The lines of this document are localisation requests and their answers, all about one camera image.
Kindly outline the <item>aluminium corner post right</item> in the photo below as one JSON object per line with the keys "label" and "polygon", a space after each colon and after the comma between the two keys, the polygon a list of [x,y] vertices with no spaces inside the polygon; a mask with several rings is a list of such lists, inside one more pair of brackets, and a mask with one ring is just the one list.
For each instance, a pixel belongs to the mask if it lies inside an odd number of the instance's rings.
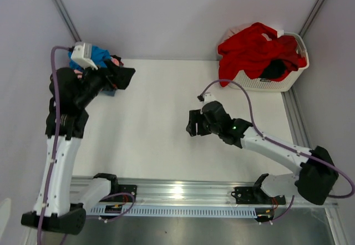
{"label": "aluminium corner post right", "polygon": [[304,37],[307,32],[309,31],[310,27],[312,26],[313,22],[317,18],[318,14],[320,13],[323,5],[325,4],[326,0],[316,0],[315,4],[313,5],[312,9],[310,10],[302,28],[299,31],[299,35]]}

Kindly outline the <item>aluminium corner post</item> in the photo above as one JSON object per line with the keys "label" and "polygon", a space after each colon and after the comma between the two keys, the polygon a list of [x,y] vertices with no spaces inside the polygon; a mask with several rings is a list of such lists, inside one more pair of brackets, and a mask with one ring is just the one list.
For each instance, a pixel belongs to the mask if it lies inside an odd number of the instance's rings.
{"label": "aluminium corner post", "polygon": [[68,10],[63,2],[63,0],[52,0],[54,6],[56,7],[64,25],[66,26],[67,30],[69,31],[71,37],[75,42],[80,42],[81,37],[79,32],[77,31],[74,22],[72,21],[71,16],[68,13]]}
{"label": "aluminium corner post", "polygon": [[313,22],[317,18],[318,14],[320,13],[323,5],[325,4],[326,0],[316,0],[315,4],[313,5],[312,9],[310,10],[302,28],[299,31],[299,35],[304,37],[307,32],[309,31],[310,27],[312,26]]}

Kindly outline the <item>red t shirt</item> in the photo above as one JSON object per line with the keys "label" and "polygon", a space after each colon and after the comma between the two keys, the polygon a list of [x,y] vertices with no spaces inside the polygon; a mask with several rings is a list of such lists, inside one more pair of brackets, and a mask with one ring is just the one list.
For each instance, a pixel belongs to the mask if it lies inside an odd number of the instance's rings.
{"label": "red t shirt", "polygon": [[284,30],[274,29],[256,22],[217,46],[219,79],[221,87],[230,85],[238,72],[244,71],[250,79],[257,79],[272,60],[281,59],[287,70],[272,81],[282,81],[290,72],[298,71],[306,61],[297,52],[297,41],[285,35]]}

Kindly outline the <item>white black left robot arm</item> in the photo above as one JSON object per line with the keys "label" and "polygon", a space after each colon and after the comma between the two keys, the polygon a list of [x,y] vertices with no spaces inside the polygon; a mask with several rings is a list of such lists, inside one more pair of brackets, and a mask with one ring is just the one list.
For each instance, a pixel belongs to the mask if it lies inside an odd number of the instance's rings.
{"label": "white black left robot arm", "polygon": [[47,159],[38,198],[21,224],[43,231],[78,235],[87,212],[99,201],[114,201],[120,188],[116,175],[98,173],[75,199],[70,197],[75,158],[89,119],[90,102],[102,91],[125,90],[136,70],[108,61],[105,68],[86,68],[79,75],[60,68],[50,78],[49,114],[46,119]]}

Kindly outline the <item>pale pink garment in basket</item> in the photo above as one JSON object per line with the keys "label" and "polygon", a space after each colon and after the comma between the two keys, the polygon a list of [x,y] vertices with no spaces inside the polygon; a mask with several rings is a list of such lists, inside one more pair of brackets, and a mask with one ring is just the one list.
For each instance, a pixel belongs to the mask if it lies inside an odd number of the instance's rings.
{"label": "pale pink garment in basket", "polygon": [[229,28],[225,33],[224,36],[222,37],[221,41],[224,42],[225,40],[228,40],[230,37],[232,37],[233,35],[241,32],[242,30],[250,27],[252,25],[252,23],[246,23],[246,24],[242,24],[242,25],[238,25],[235,27],[231,27]]}

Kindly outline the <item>grey blue folded t shirt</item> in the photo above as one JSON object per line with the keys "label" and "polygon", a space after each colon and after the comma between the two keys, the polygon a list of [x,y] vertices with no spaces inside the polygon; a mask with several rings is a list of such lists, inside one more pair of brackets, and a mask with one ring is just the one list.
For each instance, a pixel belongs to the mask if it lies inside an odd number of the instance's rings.
{"label": "grey blue folded t shirt", "polygon": [[115,96],[115,90],[110,90],[110,89],[103,89],[102,93],[107,95],[107,96]]}

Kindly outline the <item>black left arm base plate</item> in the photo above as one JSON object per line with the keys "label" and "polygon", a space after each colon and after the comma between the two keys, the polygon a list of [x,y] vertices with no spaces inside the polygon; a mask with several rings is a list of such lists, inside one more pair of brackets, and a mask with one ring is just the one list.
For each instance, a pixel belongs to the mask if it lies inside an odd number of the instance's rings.
{"label": "black left arm base plate", "polygon": [[137,189],[138,186],[134,184],[120,184],[118,186],[118,191],[117,193],[124,193],[123,195],[119,195],[115,197],[115,200],[117,202],[132,202],[133,198],[131,195],[135,198],[137,194]]}

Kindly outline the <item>aluminium front rail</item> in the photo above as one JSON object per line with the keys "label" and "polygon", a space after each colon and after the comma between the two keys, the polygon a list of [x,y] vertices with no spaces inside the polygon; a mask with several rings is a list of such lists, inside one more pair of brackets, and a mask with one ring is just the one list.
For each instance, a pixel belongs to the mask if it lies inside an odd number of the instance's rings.
{"label": "aluminium front rail", "polygon": [[231,192],[252,182],[175,181],[119,178],[120,185],[137,185],[136,201],[153,206],[227,206],[236,204]]}

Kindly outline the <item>black garment in basket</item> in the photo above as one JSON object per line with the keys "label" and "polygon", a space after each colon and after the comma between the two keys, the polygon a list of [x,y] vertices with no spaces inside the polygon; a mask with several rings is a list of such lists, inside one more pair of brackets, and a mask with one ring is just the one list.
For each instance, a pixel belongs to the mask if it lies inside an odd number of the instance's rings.
{"label": "black garment in basket", "polygon": [[259,78],[261,79],[278,79],[282,77],[287,70],[281,59],[275,59],[263,70]]}

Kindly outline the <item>white perforated laundry basket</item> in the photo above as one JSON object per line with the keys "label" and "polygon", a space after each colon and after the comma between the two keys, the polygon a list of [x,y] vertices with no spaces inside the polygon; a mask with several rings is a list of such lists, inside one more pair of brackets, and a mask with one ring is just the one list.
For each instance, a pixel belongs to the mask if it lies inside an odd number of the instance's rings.
{"label": "white perforated laundry basket", "polygon": [[309,57],[305,43],[300,35],[292,32],[284,32],[285,35],[290,35],[297,41],[296,52],[305,59],[306,63],[304,66],[300,67],[298,71],[290,72],[288,76],[282,81],[272,81],[269,79],[257,78],[250,79],[245,72],[242,70],[238,72],[234,81],[240,84],[245,90],[249,91],[264,91],[264,92],[286,92],[290,90],[291,86],[295,83],[298,77],[306,70],[309,65]]}

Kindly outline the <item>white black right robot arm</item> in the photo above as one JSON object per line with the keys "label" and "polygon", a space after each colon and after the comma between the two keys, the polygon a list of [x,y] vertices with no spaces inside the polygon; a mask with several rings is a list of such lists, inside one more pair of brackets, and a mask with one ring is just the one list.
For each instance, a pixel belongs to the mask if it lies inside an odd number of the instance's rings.
{"label": "white black right robot arm", "polygon": [[263,174],[258,178],[252,195],[259,203],[278,195],[296,195],[314,205],[322,205],[339,177],[325,148],[309,149],[263,137],[253,123],[232,118],[218,101],[189,111],[186,131],[190,136],[215,134],[228,145],[256,152],[289,169],[289,174]]}

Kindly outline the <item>aluminium corner post left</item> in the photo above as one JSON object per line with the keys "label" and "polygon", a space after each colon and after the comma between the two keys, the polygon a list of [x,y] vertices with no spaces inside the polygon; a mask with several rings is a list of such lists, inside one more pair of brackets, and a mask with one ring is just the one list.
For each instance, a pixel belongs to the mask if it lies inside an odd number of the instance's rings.
{"label": "aluminium corner post left", "polygon": [[69,31],[71,37],[75,42],[80,42],[81,37],[79,32],[77,31],[74,22],[72,21],[71,16],[68,13],[68,10],[63,2],[63,0],[52,0],[54,6],[56,7],[64,25],[66,26],[67,30]]}

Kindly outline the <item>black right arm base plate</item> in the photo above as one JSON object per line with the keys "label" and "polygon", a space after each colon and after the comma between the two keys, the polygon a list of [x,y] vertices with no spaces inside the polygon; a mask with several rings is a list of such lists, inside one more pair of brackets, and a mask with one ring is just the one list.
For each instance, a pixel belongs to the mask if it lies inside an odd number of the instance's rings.
{"label": "black right arm base plate", "polygon": [[231,196],[239,205],[285,205],[283,196],[270,197],[257,187],[237,186]]}

